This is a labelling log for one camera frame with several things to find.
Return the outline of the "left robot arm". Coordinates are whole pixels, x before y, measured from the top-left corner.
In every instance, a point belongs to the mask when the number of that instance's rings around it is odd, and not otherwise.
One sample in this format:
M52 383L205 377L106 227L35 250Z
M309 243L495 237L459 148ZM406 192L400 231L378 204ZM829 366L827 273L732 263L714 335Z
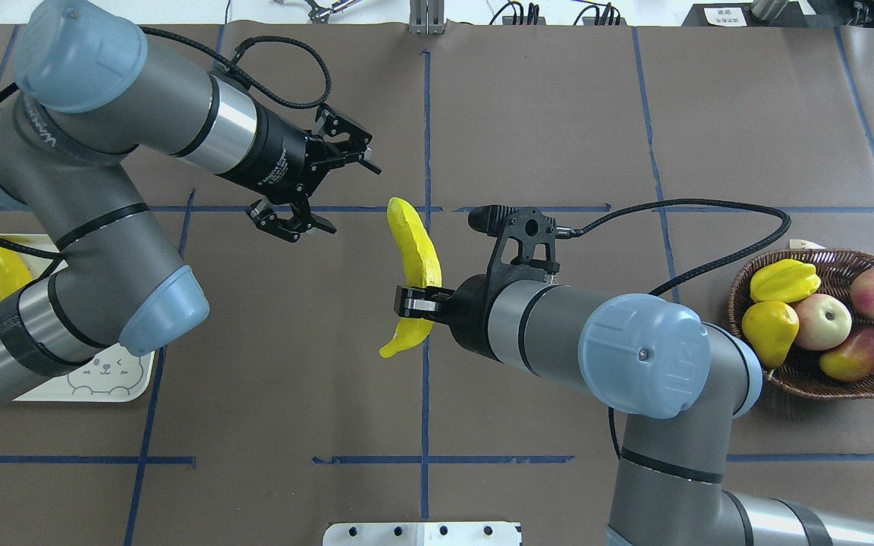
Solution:
M330 170L379 169L372 134L319 98L301 129L250 95L218 56L208 70L87 1L45 1L14 50L0 98L0 203L28 211L63 269L0 302L0 405L119 344L159 349L209 304L122 162L140 146L260 195L258 229L296 242L334 233L310 199Z

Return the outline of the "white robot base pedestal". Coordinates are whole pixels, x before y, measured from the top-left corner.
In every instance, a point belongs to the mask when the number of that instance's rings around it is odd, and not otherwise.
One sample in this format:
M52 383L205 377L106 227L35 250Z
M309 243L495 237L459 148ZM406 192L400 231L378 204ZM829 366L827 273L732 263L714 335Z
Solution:
M340 522L322 545L523 545L517 522Z

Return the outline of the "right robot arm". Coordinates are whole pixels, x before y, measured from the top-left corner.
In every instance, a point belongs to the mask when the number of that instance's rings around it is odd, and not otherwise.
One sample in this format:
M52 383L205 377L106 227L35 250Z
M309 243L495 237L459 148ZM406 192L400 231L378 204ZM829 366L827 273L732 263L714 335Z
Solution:
M476 275L455 290L405 284L395 311L627 415L610 545L874 545L874 522L726 490L731 425L762 393L762 366L686 306Z

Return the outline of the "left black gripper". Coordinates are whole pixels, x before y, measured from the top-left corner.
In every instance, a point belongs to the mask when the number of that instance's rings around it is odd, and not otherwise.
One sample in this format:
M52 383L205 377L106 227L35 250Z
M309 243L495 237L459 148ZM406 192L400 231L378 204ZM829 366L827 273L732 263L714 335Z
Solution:
M372 140L369 131L329 104L316 107L310 133L277 114L261 114L245 158L219 177L263 196L247 206L247 217L260 231L289 243L310 231L335 234L332 221L313 213L310 196L326 172L346 165L381 174L372 160ZM277 206L288 206L289 217L279 217Z

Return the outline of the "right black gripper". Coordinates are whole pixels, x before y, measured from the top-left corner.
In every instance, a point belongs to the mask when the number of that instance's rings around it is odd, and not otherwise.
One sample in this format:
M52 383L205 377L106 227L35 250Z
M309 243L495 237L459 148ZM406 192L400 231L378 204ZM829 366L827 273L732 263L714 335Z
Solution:
M457 289L398 286L395 313L403 319L438 319L462 349L492 353L488 336L488 276L475 275Z

